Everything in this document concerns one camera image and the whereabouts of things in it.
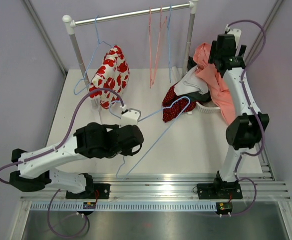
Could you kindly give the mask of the salmon pink pleated skirt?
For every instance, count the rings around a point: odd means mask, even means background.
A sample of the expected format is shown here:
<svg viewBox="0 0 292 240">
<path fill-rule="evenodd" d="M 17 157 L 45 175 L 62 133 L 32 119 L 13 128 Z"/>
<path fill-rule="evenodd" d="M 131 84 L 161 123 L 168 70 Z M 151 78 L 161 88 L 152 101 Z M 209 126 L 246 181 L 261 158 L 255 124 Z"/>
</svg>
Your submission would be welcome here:
<svg viewBox="0 0 292 240">
<path fill-rule="evenodd" d="M 208 43 L 202 43 L 195 49 L 193 60 L 198 68 L 195 75 L 207 84 L 213 103 L 220 108 L 223 119 L 230 125 L 236 118 L 235 107 L 226 82 L 216 67 L 208 63 L 210 50 Z"/>
</svg>

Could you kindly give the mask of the dark grey dotted skirt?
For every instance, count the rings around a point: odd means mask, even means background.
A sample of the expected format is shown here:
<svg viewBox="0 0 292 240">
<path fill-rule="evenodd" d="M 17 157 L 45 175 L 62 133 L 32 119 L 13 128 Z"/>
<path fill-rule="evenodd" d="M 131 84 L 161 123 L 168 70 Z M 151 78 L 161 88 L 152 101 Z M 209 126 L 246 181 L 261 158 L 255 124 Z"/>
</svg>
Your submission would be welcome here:
<svg viewBox="0 0 292 240">
<path fill-rule="evenodd" d="M 195 63 L 195 61 L 193 60 L 193 58 L 191 56 L 188 57 L 188 63 L 187 63 L 187 70 L 190 71 L 190 69 L 192 69 L 193 67 L 195 67 L 197 64 Z M 198 101 L 201 103 L 208 103 L 210 102 L 211 96 L 210 96 L 210 92 L 208 91 L 205 94 L 201 94 L 199 92 L 191 92 L 186 94 L 187 97 L 189 97 L 189 99 L 194 102 L 194 101 Z"/>
</svg>

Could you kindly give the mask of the dark red polka dot skirt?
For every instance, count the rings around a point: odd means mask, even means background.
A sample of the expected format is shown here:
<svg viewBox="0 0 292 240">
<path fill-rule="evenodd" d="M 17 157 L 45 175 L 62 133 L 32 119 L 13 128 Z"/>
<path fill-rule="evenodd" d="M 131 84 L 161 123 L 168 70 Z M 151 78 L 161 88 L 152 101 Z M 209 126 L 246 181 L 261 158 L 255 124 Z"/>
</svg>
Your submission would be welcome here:
<svg viewBox="0 0 292 240">
<path fill-rule="evenodd" d="M 165 123 L 175 119 L 180 113 L 190 112 L 196 107 L 196 103 L 189 98 L 177 96 L 174 88 L 175 85 L 169 88 L 162 101 L 162 120 Z"/>
</svg>

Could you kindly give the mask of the pink wire hanger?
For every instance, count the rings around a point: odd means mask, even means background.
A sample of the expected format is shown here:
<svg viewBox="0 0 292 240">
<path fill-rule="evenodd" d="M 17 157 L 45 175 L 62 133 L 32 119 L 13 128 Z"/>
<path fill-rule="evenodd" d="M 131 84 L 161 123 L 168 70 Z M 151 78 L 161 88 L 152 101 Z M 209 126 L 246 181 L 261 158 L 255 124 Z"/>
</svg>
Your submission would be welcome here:
<svg viewBox="0 0 292 240">
<path fill-rule="evenodd" d="M 152 87 L 152 36 L 151 36 L 151 8 L 149 8 L 148 18 L 148 40 L 149 40 L 149 88 Z"/>
<path fill-rule="evenodd" d="M 159 19 L 158 39 L 157 39 L 157 45 L 156 45 L 155 63 L 154 63 L 154 66 L 152 66 L 152 75 L 153 75 L 152 87 L 154 85 L 157 70 L 158 70 L 161 48 L 162 48 L 162 36 L 163 36 L 163 31 L 164 31 L 164 27 L 166 23 L 167 23 L 167 17 L 163 18 L 163 10 L 162 8 L 160 8 L 160 19 Z"/>
</svg>

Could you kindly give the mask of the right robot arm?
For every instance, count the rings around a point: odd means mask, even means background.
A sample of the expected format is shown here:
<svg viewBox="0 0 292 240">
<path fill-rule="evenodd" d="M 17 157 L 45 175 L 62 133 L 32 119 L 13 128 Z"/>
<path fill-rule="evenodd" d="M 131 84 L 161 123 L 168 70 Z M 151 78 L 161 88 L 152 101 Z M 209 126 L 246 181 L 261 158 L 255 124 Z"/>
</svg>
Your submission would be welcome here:
<svg viewBox="0 0 292 240">
<path fill-rule="evenodd" d="M 226 129 L 229 145 L 222 168 L 217 171 L 212 183 L 198 185 L 198 197 L 203 200 L 242 199 L 238 171 L 249 149 L 264 142 L 265 130 L 270 122 L 269 115 L 262 113 L 254 101 L 243 60 L 246 47 L 236 55 L 236 37 L 220 34 L 212 42 L 209 63 L 216 67 L 226 82 L 235 107 L 236 117 Z"/>
</svg>

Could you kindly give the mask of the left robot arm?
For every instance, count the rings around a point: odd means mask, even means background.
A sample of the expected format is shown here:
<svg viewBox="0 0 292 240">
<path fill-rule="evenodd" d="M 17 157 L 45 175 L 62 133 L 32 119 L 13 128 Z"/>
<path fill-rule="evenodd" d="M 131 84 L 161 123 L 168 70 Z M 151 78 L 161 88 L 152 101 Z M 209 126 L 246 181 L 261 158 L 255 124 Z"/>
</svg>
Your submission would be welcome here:
<svg viewBox="0 0 292 240">
<path fill-rule="evenodd" d="M 12 161 L 17 170 L 9 175 L 9 185 L 21 192 L 37 192 L 45 188 L 66 191 L 67 199 L 95 199 L 102 192 L 88 173 L 69 173 L 57 167 L 73 161 L 111 159 L 117 155 L 133 156 L 141 149 L 143 134 L 137 125 L 89 123 L 57 146 L 33 152 L 13 150 Z"/>
</svg>

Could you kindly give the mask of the white red floral skirt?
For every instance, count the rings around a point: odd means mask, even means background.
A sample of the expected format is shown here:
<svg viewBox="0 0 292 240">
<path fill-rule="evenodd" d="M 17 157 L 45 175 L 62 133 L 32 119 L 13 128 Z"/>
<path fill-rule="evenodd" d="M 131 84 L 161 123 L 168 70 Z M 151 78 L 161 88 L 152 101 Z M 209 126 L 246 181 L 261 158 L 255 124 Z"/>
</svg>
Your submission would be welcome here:
<svg viewBox="0 0 292 240">
<path fill-rule="evenodd" d="M 114 45 L 104 56 L 100 68 L 92 78 L 89 91 L 107 88 L 123 94 L 130 77 L 130 70 L 121 47 Z"/>
</svg>

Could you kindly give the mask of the white perforated plastic basket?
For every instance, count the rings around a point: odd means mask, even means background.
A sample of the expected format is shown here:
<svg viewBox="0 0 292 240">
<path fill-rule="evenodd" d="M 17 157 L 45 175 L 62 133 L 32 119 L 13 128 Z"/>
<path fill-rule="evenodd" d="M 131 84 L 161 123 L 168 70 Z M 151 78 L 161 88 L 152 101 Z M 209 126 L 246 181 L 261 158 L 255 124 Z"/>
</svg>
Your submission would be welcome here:
<svg viewBox="0 0 292 240">
<path fill-rule="evenodd" d="M 211 113 L 218 113 L 221 111 L 220 108 L 216 104 L 214 104 L 212 100 L 206 103 L 198 102 L 198 101 L 196 102 L 197 102 L 197 107 L 199 111 L 203 113 L 211 114 Z"/>
</svg>

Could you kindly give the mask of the white and silver clothes rack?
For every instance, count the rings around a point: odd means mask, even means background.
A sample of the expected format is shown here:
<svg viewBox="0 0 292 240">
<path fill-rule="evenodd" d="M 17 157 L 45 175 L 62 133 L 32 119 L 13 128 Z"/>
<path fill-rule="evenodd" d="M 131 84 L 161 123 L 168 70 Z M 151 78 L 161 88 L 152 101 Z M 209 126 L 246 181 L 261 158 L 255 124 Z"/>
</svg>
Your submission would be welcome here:
<svg viewBox="0 0 292 240">
<path fill-rule="evenodd" d="M 191 39 L 192 39 L 192 33 L 193 33 L 193 27 L 194 27 L 194 21 L 195 21 L 195 15 L 196 15 L 196 11 L 197 11 L 197 5 L 198 5 L 198 0 L 189 0 L 189 3 L 183 3 L 183 4 L 178 4 L 178 5 L 170 5 L 170 6 L 165 6 L 165 7 L 160 7 L 160 8 L 149 8 L 146 10 L 139 10 L 139 11 L 133 11 L 133 12 L 127 12 L 127 13 L 121 13 L 121 14 L 115 14 L 115 15 L 109 15 L 109 16 L 103 16 L 103 17 L 95 17 L 92 19 L 85 19 L 85 20 L 79 20 L 79 21 L 75 21 L 72 19 L 71 16 L 69 15 L 64 15 L 62 17 L 62 21 L 65 24 L 67 33 L 70 37 L 81 73 L 82 73 L 82 78 L 80 80 L 78 80 L 77 84 L 74 87 L 74 94 L 78 95 L 79 93 L 81 93 L 84 89 L 87 89 L 87 91 L 89 90 L 89 85 L 90 85 L 90 81 L 87 75 L 87 68 L 84 65 L 84 61 L 81 55 L 81 51 L 75 36 L 75 28 L 79 27 L 79 26 L 85 26 L 85 25 L 90 25 L 90 24 L 94 24 L 95 25 L 95 31 L 96 31 L 96 36 L 97 36 L 97 47 L 93 52 L 93 55 L 91 57 L 91 60 L 88 64 L 88 68 L 90 67 L 94 55 L 96 53 L 96 51 L 98 50 L 100 44 L 104 43 L 108 46 L 111 47 L 110 44 L 108 44 L 105 41 L 100 41 L 99 38 L 99 33 L 98 33 L 98 29 L 96 24 L 97 23 L 102 23 L 102 22 L 109 22 L 109 21 L 114 21 L 114 20 L 118 20 L 118 19 L 125 19 L 125 18 L 131 18 L 131 17 L 137 17 L 137 16 L 143 16 L 143 15 L 149 15 L 149 19 L 151 18 L 151 14 L 155 14 L 155 13 L 160 13 L 162 14 L 162 12 L 169 12 L 169 17 L 168 17 L 168 21 L 167 21 L 167 36 L 168 36 L 168 70 L 169 70 L 169 79 L 171 80 L 171 44 L 170 44 L 170 19 L 171 19 L 171 12 L 174 10 L 180 10 L 180 9 L 190 9 L 190 17 L 189 17 L 189 25 L 188 25 L 188 31 L 187 31 L 187 38 L 186 38 L 186 46 L 185 46 L 185 54 L 184 54 L 184 59 L 183 59 L 183 66 L 182 66 L 182 74 L 181 76 L 184 77 L 184 75 L 187 73 L 187 65 L 188 65 L 188 57 L 189 57 L 189 52 L 190 52 L 190 46 L 191 46 Z M 78 84 L 84 81 L 85 83 L 85 88 L 83 88 L 82 90 L 76 92 L 76 88 L 78 86 Z"/>
</svg>

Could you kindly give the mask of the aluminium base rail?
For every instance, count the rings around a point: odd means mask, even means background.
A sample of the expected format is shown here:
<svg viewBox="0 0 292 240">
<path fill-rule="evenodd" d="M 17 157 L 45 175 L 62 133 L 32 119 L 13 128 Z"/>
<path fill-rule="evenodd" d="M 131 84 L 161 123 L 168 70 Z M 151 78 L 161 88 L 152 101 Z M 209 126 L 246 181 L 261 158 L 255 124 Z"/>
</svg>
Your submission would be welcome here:
<svg viewBox="0 0 292 240">
<path fill-rule="evenodd" d="M 99 190 L 97 199 L 67 199 L 66 192 L 56 193 L 53 189 L 25 193 L 20 197 L 23 207 L 29 210 L 46 210 L 50 201 L 55 211 L 107 211 L 107 212 L 215 212 L 218 203 L 232 203 L 233 212 L 245 209 L 253 210 L 258 203 L 275 203 L 281 212 L 292 210 L 291 198 L 283 181 L 275 181 L 269 175 L 254 178 L 252 182 L 240 183 L 238 192 L 215 197 L 204 196 L 197 188 L 198 182 L 207 183 L 204 178 L 195 177 L 133 177 L 128 181 L 119 181 L 113 176 L 97 178 L 97 183 L 105 184 Z"/>
</svg>

